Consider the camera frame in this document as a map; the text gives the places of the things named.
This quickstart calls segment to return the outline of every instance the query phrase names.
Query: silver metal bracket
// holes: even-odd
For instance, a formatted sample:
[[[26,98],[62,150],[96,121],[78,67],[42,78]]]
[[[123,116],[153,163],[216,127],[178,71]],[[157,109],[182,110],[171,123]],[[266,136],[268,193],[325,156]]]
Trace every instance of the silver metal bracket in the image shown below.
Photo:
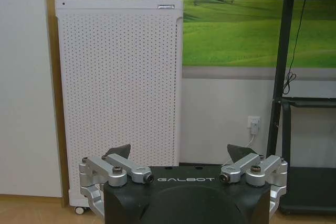
[[[257,165],[260,163],[260,157],[258,154],[250,153],[232,165],[224,165],[220,169],[221,174],[219,179],[226,184],[237,183],[240,181],[240,177],[245,173],[251,165]]]
[[[250,153],[232,165],[222,166],[219,179],[226,184],[237,183],[245,173],[246,183],[251,186],[260,187],[266,182],[271,184],[269,206],[269,218],[271,218],[279,207],[280,197],[286,194],[287,168],[287,162],[278,156],[271,155],[264,160],[259,155]]]
[[[148,166],[136,165],[132,161],[117,154],[108,155],[105,157],[105,161],[113,166],[120,166],[125,169],[135,183],[149,184],[154,181],[152,171]]]
[[[90,209],[101,219],[104,219],[103,184],[122,187],[127,183],[127,174],[136,183],[154,180],[149,167],[138,166],[118,154],[83,158],[79,164],[80,193],[88,198]]]

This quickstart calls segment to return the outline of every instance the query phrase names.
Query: shelf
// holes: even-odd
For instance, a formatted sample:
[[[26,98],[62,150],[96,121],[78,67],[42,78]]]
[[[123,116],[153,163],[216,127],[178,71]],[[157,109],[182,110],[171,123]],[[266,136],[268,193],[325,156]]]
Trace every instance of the shelf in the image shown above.
[[[336,168],[291,167],[280,210],[285,214],[335,215]]]
[[[281,100],[298,108],[336,108],[335,98],[283,97]]]

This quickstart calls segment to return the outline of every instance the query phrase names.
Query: baseboard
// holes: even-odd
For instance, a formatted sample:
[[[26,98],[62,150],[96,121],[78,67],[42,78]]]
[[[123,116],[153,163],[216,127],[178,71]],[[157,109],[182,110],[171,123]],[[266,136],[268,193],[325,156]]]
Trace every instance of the baseboard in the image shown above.
[[[1,201],[43,202],[43,203],[58,203],[58,204],[61,204],[62,198],[0,194],[0,200]]]

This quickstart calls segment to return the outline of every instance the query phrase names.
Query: black cable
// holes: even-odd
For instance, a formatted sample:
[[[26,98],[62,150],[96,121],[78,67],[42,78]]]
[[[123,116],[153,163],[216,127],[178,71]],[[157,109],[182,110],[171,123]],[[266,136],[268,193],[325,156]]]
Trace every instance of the black cable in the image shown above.
[[[306,6],[306,0],[303,1],[303,5],[302,5],[301,16],[300,16],[300,24],[299,24],[298,32],[297,32],[296,38],[295,38],[293,57],[292,57],[292,61],[291,61],[290,66],[289,66],[288,73],[286,75],[286,82],[283,85],[283,90],[282,90],[283,94],[289,94],[289,92],[290,92],[290,83],[292,81],[294,81],[296,79],[296,77],[297,77],[296,73],[292,72],[292,66],[293,66],[293,62],[294,62],[294,58],[295,58],[295,51],[296,51],[296,46],[298,44],[298,38],[299,38],[300,30],[301,30],[302,17],[303,17],[303,11],[305,10],[305,6]]]

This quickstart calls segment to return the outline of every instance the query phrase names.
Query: perforated panel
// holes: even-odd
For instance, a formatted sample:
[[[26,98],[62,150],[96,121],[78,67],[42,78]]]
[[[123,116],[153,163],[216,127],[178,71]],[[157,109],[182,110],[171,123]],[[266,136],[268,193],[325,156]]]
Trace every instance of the perforated panel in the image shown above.
[[[97,10],[57,14],[70,190],[78,195],[81,159],[111,147],[131,143],[138,164],[178,163],[177,10]]]

